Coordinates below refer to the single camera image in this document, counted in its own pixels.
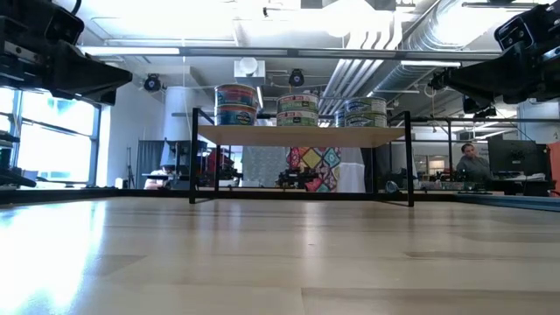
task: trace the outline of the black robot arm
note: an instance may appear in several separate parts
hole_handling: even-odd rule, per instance
[[[0,0],[0,86],[114,105],[132,73],[75,47],[83,22],[49,0]]]
[[[434,74],[430,86],[445,87],[471,98],[465,112],[477,112],[498,96],[509,104],[528,98],[547,101],[560,96],[560,3],[540,4],[523,12],[494,33],[500,57],[472,66],[446,68]]]

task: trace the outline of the wooden tabletop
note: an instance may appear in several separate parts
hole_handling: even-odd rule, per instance
[[[374,148],[404,136],[404,128],[199,126],[215,144]]]

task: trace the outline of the can label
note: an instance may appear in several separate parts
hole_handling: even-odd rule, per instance
[[[387,103],[381,99],[362,98],[346,101],[346,112],[375,112],[386,114]]]
[[[276,126],[313,126],[317,127],[318,120],[310,117],[277,118]]]
[[[278,113],[289,110],[308,110],[319,112],[317,106],[318,97],[313,94],[286,95],[278,99]]]
[[[346,117],[347,127],[387,127],[387,117],[385,115],[350,115]]]
[[[216,125],[245,125],[255,124],[255,113],[247,110],[217,110]]]
[[[336,113],[334,113],[334,125],[336,127],[344,127],[345,126],[344,116],[345,116],[345,110],[344,109],[339,109],[339,110],[336,111]]]
[[[216,88],[216,106],[241,104],[254,107],[256,105],[255,91],[244,86],[225,86]]]
[[[276,118],[279,119],[291,118],[291,117],[305,117],[305,118],[319,119],[319,114],[299,110],[299,111],[288,111],[288,112],[278,113],[276,115]]]

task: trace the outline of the shelving unit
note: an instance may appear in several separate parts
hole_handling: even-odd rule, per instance
[[[202,116],[210,126],[199,126]],[[319,127],[270,127],[270,126],[214,126],[214,120],[199,108],[192,109],[192,136],[203,136],[216,144],[216,151],[221,151],[223,144],[252,146],[283,146],[283,147],[343,147],[370,148],[373,191],[368,193],[343,192],[284,192],[284,191],[223,191],[220,182],[220,154],[215,159],[214,188],[197,190],[196,180],[190,181],[189,203],[194,204],[197,198],[208,199],[269,199],[269,200],[403,200],[403,195],[387,195],[378,193],[375,148],[404,137],[407,161],[407,206],[414,206],[414,186],[412,183],[412,135],[410,112],[405,111],[392,117],[392,120],[403,119],[404,128],[319,128]],[[198,142],[191,141],[191,152],[198,151]],[[196,156],[191,154],[190,165],[196,165]],[[190,178],[196,179],[196,168],[191,167]]]

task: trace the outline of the tuna can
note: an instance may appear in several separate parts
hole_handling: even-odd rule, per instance
[[[356,97],[345,101],[347,113],[353,112],[375,112],[387,114],[387,101],[381,97]]]
[[[242,84],[224,84],[215,89],[216,107],[222,105],[245,105],[256,109],[256,90]]]
[[[319,98],[315,94],[287,94],[280,96],[276,101],[278,113],[287,111],[311,111],[313,113],[319,112]]]
[[[245,105],[222,105],[215,108],[216,126],[252,126],[256,120],[256,109]]]
[[[345,114],[345,110],[343,108],[337,110],[334,113],[334,126],[344,127],[344,114]]]
[[[317,127],[319,114],[306,110],[288,111],[276,115],[276,126],[313,126]]]
[[[387,127],[387,115],[376,112],[346,114],[346,127]]]

